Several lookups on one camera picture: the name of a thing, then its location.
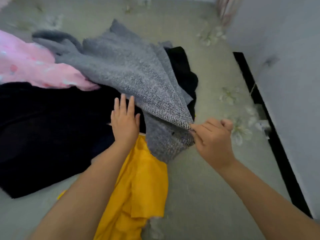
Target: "forearm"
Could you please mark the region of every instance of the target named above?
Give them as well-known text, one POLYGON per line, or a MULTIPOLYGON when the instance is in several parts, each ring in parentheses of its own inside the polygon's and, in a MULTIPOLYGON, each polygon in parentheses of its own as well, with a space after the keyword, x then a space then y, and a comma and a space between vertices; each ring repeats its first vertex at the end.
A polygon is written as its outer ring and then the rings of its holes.
POLYGON ((99 154, 42 219, 30 239, 92 240, 129 152, 115 142, 99 154))
POLYGON ((320 226, 264 183, 242 163, 218 173, 238 194, 266 239, 318 239, 320 226))

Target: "gray wall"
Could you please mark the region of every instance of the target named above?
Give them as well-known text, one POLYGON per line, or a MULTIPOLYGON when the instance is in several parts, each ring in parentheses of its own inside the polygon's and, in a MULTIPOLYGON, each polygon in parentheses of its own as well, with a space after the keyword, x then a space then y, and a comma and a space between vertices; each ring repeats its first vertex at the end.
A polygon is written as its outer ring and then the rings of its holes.
POLYGON ((244 0, 228 30, 244 52, 314 218, 320 219, 320 0, 244 0), (273 66, 264 61, 277 56, 273 66))

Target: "hand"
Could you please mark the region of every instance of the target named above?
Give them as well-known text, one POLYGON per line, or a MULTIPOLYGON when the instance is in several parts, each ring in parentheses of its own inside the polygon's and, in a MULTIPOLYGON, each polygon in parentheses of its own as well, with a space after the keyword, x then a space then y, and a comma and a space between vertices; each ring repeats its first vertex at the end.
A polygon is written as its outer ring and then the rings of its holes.
POLYGON ((210 118, 203 124, 191 124, 190 127, 195 131, 191 131, 191 134, 199 154, 215 170, 227 167, 236 161, 230 138, 232 121, 210 118))
POLYGON ((111 126, 115 142, 123 148, 131 149, 139 135, 140 114, 134 117, 134 97, 129 99, 128 110, 126 105, 126 96, 121 95, 119 99, 114 100, 114 110, 111 112, 111 126))

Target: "pile of clothes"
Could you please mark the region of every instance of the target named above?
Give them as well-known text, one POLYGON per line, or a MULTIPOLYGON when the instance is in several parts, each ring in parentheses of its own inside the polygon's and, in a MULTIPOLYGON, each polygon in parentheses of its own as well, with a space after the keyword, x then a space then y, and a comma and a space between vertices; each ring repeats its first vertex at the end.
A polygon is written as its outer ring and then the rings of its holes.
POLYGON ((95 239, 140 235, 147 219, 164 214, 166 163, 194 143, 198 78, 185 51, 150 44, 117 20, 82 44, 49 30, 33 40, 0 31, 0 187, 18 198, 86 170, 114 142, 114 99, 133 95, 145 135, 121 169, 95 239))

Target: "person's left hand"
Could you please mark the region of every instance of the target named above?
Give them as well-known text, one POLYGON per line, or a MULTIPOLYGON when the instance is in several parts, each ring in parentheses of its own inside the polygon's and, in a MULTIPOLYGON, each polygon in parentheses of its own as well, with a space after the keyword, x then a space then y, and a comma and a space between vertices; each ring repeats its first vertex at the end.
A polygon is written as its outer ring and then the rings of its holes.
POLYGON ((114 110, 111 112, 111 126, 116 143, 132 148, 139 135, 140 114, 134 117, 134 97, 129 99, 128 110, 126 96, 121 95, 114 100, 114 110))

